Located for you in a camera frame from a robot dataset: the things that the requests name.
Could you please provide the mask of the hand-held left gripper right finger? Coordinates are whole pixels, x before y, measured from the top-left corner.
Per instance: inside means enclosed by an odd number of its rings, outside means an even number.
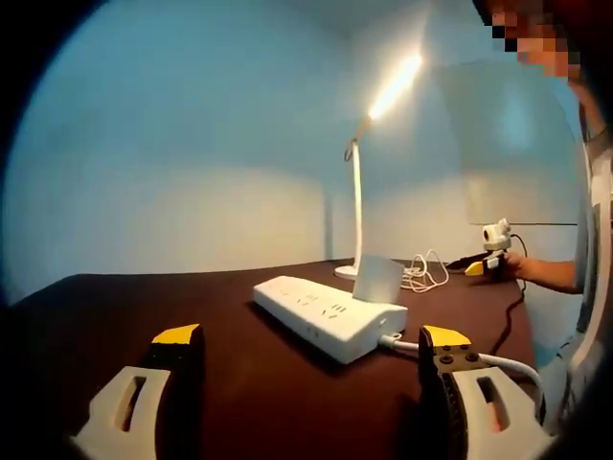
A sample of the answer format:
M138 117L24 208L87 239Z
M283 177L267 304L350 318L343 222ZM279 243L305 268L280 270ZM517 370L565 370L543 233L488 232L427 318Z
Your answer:
M533 399L465 335L421 327L419 377L426 458L535 459L545 449Z

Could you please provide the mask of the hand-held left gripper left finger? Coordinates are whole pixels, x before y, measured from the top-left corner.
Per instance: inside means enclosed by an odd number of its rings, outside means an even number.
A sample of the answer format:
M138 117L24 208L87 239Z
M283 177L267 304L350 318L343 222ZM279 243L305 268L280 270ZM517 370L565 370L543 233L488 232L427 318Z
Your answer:
M198 459L201 326L156 335L94 396L72 442L87 459Z

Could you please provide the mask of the person's right hand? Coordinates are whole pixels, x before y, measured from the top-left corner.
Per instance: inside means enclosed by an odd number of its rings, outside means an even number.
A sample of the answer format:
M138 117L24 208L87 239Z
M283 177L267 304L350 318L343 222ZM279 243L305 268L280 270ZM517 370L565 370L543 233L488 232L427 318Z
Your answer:
M507 279L524 280L529 259L522 254L507 251L503 254L502 274Z

